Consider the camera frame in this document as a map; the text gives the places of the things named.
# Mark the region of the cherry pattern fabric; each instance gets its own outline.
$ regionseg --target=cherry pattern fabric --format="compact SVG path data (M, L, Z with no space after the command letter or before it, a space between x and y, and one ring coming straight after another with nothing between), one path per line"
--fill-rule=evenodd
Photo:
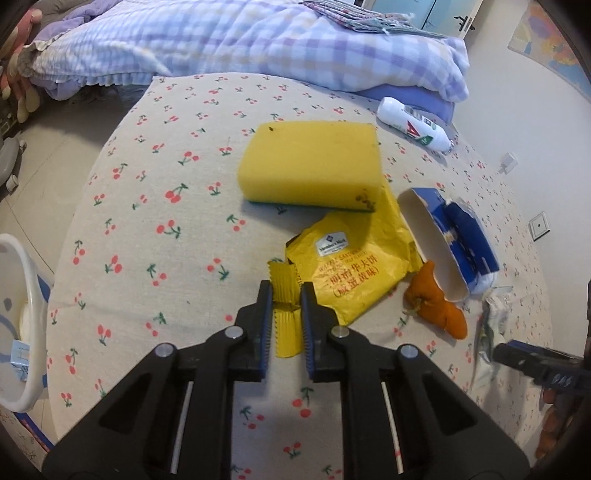
M230 325L256 299L267 262L323 209L253 205L236 169L258 125L341 120L376 125L395 195L414 186L461 196L481 216L513 285L508 336L551 345L543 275L527 224L502 177L461 137L439 157L376 121L378 103L295 80L225 73L157 77L117 127L85 185L56 272L47 367L56 431L64 435L160 342L179 348ZM503 368L470 391L477 300L455 342L402 312L402 283L352 327L373 342L416 344L519 445L539 425L539 389ZM337 385L314 385L301 355L272 356L263 384L235 391L233 478L342 478Z

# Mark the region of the plaid blanket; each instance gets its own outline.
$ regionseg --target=plaid blanket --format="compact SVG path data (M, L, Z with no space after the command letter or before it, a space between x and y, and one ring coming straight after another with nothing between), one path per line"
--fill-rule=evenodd
M84 85L148 85L155 75L265 73L332 90L421 86L468 92L458 38L359 33L277 0L122 0L66 33L35 40L20 72L57 99Z

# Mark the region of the metal screw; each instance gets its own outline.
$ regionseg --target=metal screw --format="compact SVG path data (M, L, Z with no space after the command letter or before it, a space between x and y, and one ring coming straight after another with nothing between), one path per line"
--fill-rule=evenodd
M162 358L166 358L172 355L174 352L174 347L170 343L161 343L156 346L154 349L154 353Z
M244 330L242 330L242 327L239 327L238 325L232 325L231 327L228 327L224 333L228 338L235 340L244 334Z
M403 345L400 349L400 353L403 357L415 358L418 355L418 350L414 345Z
M349 329L347 327L343 327L342 325L336 325L332 327L330 333L337 338L345 338L349 334Z

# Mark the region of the folded cloth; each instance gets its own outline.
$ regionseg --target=folded cloth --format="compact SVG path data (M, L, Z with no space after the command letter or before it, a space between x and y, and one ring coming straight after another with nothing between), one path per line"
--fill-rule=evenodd
M341 0L304 0L303 5L311 8L341 27L363 33L406 33L430 38L445 38L438 33L427 32L413 26L408 14L381 14Z

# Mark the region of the white container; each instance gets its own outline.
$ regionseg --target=white container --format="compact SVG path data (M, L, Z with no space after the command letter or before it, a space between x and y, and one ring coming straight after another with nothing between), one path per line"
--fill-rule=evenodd
M385 124L400 130L430 150L448 152L452 149L452 142L443 128L395 98L384 97L376 115Z
M28 379L20 381L9 357L25 303L30 309L29 372ZM32 409L43 391L46 322L47 303L33 260L16 238L0 233L0 405L8 410L24 413Z

